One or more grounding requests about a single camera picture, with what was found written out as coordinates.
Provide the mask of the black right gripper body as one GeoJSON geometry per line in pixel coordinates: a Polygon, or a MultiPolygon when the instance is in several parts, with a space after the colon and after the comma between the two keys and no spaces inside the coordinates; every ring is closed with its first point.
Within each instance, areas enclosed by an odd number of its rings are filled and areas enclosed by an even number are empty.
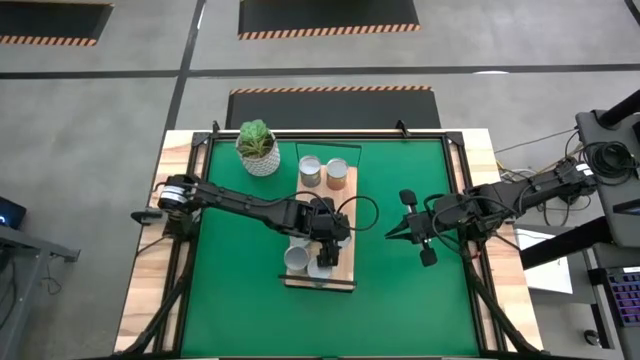
{"type": "Polygon", "coordinates": [[[416,194],[412,190],[401,190],[399,197],[401,203],[408,209],[402,220],[407,219],[411,226],[411,230],[405,230],[401,233],[411,232],[414,235],[414,240],[410,242],[421,246],[419,256],[424,267],[437,263],[436,252],[430,245],[432,239],[440,240],[465,261],[471,259],[470,253],[465,249],[466,245],[463,242],[446,235],[449,230],[461,230],[464,227],[464,223],[470,219],[471,211],[466,207],[467,198],[460,194],[433,195],[424,201],[425,210],[418,211],[418,201],[416,194]]]}

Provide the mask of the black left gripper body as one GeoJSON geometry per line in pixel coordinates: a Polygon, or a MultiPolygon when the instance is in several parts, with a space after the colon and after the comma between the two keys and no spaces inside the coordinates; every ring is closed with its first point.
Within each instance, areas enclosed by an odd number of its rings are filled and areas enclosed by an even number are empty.
{"type": "Polygon", "coordinates": [[[319,242],[321,248],[316,256],[319,267],[335,267],[339,264],[341,230],[335,214],[334,201],[328,197],[313,198],[302,202],[300,232],[311,241],[319,242]]]}

